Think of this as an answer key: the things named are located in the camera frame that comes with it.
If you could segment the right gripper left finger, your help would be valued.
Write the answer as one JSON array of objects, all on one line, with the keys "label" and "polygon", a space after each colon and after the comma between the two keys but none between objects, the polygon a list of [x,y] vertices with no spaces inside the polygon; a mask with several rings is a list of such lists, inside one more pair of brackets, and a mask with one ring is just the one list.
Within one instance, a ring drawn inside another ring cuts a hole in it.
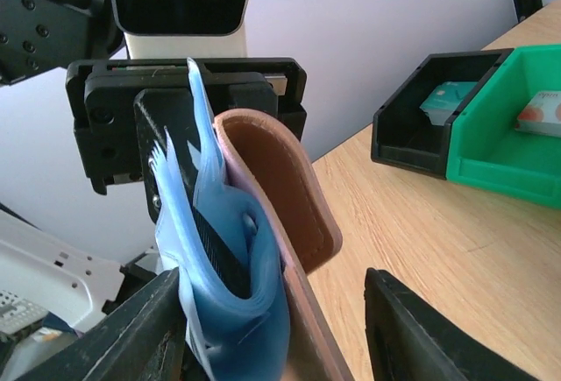
[{"label": "right gripper left finger", "polygon": [[186,320],[179,272],[162,272],[112,314],[21,380],[178,380]]}]

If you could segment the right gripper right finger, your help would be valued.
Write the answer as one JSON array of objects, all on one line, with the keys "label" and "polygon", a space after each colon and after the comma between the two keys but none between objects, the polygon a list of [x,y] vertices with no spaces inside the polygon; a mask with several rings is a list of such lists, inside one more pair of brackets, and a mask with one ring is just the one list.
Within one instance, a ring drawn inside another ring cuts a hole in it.
[{"label": "right gripper right finger", "polygon": [[365,278],[366,338],[376,380],[532,381],[446,319],[390,272]]}]

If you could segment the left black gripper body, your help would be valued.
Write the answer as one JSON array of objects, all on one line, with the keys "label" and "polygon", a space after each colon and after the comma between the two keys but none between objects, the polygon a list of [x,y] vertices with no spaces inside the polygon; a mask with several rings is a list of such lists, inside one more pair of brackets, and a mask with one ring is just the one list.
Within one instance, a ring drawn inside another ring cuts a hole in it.
[{"label": "left black gripper body", "polygon": [[[255,109],[301,137],[307,113],[304,69],[290,58],[199,59],[211,108]],[[79,60],[67,68],[66,91],[87,178],[97,194],[141,180],[133,103],[144,89],[188,85],[185,60]]]}]

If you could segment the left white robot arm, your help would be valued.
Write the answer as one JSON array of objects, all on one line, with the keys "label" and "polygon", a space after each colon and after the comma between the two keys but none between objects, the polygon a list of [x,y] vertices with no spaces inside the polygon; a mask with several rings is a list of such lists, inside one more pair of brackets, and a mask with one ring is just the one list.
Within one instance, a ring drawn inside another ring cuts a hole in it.
[{"label": "left white robot arm", "polygon": [[85,191],[133,183],[114,213],[154,214],[142,91],[181,88],[197,58],[216,112],[255,108],[294,134],[303,70],[246,53],[249,0],[1,0],[1,294],[86,332],[117,300],[123,264],[144,252],[143,220],[119,231]]}]

